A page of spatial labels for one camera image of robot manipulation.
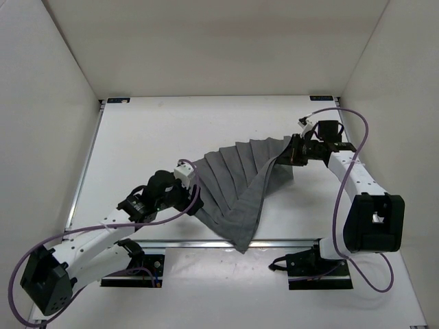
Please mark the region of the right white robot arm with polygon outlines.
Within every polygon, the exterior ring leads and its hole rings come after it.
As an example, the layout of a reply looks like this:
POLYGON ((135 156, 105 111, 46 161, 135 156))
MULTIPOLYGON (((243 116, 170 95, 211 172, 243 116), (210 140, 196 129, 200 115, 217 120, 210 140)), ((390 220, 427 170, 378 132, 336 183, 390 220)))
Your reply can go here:
POLYGON ((308 256, 310 271, 324 274, 332 260, 357 253, 398 251, 403 235, 403 198, 389 194, 358 161, 356 148, 342 139, 344 126, 339 121, 312 123, 303 117, 298 124, 302 132, 292 135, 277 163, 303 167, 311 160, 323 162, 341 183, 337 195, 347 194, 351 201, 342 227, 333 223, 330 237, 320 239, 318 251, 308 256))

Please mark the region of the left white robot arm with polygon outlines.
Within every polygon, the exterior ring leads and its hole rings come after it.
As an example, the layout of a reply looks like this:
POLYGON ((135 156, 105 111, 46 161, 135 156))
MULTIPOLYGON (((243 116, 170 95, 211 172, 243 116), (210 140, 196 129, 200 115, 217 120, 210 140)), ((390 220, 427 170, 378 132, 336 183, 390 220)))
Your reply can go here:
POLYGON ((115 272, 139 271, 144 253, 129 237, 156 225, 160 211, 174 208, 180 215, 194 215, 202 206, 193 164, 181 162, 172 172, 157 171, 96 227, 77 229, 63 243, 32 250, 20 285, 44 316, 52 316, 86 285, 115 272))

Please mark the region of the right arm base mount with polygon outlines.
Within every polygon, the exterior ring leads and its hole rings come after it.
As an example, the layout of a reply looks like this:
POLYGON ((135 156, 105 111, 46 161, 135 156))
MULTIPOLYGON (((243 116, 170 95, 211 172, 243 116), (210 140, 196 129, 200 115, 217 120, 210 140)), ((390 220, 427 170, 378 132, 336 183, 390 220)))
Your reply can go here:
POLYGON ((353 289, 346 261, 323 259, 316 245, 305 251, 275 258, 268 268, 287 273, 290 291, 353 289))

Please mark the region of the grey pleated skirt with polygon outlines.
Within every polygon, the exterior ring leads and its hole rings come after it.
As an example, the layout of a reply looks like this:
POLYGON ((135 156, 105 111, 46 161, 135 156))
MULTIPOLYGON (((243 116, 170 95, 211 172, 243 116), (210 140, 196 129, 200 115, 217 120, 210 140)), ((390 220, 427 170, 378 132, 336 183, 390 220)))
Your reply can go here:
POLYGON ((294 179, 290 166, 276 163, 290 140, 236 142, 194 162, 204 202, 195 217, 242 254, 258 230, 265 197, 294 179))

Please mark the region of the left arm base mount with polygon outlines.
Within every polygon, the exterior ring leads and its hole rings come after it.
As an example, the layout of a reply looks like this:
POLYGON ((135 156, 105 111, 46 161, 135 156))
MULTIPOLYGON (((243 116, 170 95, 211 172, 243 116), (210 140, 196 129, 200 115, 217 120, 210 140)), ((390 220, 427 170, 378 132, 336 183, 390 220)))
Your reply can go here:
POLYGON ((130 262, 126 269, 102 278, 101 287, 160 289, 163 286, 164 253, 145 253, 131 239, 119 241, 117 246, 128 253, 130 262))

